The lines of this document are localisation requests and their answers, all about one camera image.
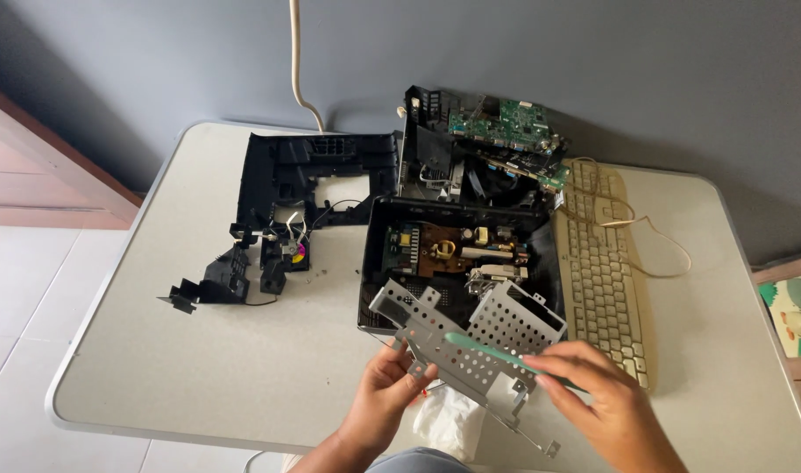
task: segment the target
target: white table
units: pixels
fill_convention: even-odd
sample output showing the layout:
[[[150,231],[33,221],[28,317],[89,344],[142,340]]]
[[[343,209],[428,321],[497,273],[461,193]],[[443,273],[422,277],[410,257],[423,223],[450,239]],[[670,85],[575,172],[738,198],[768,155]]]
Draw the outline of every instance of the white table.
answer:
[[[314,270],[289,274],[271,306],[202,305],[188,315],[156,299],[182,277],[201,279],[230,248],[250,133],[299,134],[201,123],[181,137],[47,393],[59,427],[305,453],[342,421],[379,348],[355,323],[364,226],[316,231]],[[694,262],[683,277],[649,281],[660,369],[653,404],[672,443],[692,471],[801,471],[801,410],[719,192],[700,177],[619,172],[631,205]],[[636,228],[634,239],[647,266],[677,266],[654,234]],[[390,452],[422,442],[413,418]],[[562,444],[557,458],[488,417],[475,463],[608,470],[541,390],[521,419],[538,442]]]

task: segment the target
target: white tile floor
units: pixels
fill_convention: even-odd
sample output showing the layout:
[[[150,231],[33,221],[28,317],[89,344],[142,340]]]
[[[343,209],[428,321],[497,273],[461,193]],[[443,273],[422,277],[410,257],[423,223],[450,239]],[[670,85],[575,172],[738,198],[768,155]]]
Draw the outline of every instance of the white tile floor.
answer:
[[[44,397],[125,231],[0,226],[0,472],[240,473],[253,452],[69,432]],[[252,472],[280,470],[265,454]]]

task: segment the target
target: keyboard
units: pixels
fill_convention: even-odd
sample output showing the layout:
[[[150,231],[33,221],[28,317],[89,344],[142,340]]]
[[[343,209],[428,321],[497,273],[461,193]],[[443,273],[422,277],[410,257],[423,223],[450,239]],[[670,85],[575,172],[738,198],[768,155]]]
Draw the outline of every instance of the keyboard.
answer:
[[[572,172],[563,205],[579,217],[560,210],[553,216],[568,339],[586,340],[651,391],[655,337],[645,275],[627,263],[640,265],[631,231],[597,225],[631,217],[625,205],[609,199],[627,201],[623,179],[607,166],[564,162]]]

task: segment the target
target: green pry tool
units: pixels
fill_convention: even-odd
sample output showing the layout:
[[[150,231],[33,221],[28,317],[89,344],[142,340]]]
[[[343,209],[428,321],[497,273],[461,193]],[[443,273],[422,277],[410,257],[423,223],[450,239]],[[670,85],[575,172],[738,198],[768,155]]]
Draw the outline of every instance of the green pry tool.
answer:
[[[466,335],[462,335],[461,333],[456,333],[456,332],[445,333],[444,334],[444,339],[447,340],[448,342],[454,344],[454,345],[458,345],[459,347],[463,347],[463,348],[466,348],[466,349],[478,350],[478,351],[480,351],[482,353],[489,354],[489,355],[491,355],[491,356],[493,356],[495,358],[503,360],[503,361],[505,361],[507,363],[516,364],[517,366],[520,366],[522,369],[527,370],[527,371],[531,371],[531,372],[533,372],[535,374],[549,374],[550,376],[552,376],[553,378],[555,378],[556,380],[558,380],[563,385],[565,385],[565,386],[567,386],[569,388],[573,388],[573,389],[581,391],[581,392],[587,392],[587,391],[583,390],[582,388],[580,388],[579,386],[574,385],[570,380],[568,380],[566,378],[562,378],[561,376],[556,376],[555,374],[547,373],[546,371],[543,371],[543,370],[535,370],[534,368],[531,368],[527,364],[523,363],[523,360],[519,359],[518,357],[512,356],[512,355],[510,355],[508,353],[503,353],[500,350],[492,348],[492,347],[489,347],[487,345],[483,345],[482,343],[479,343],[476,340],[471,339],[470,337],[468,337]]]

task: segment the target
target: white plastic bag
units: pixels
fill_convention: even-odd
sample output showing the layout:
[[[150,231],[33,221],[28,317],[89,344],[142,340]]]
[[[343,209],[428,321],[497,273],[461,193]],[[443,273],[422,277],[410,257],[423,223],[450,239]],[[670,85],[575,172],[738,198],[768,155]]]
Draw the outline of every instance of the white plastic bag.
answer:
[[[415,417],[412,432],[421,435],[427,446],[469,462],[476,455],[486,410],[450,386],[432,392]]]

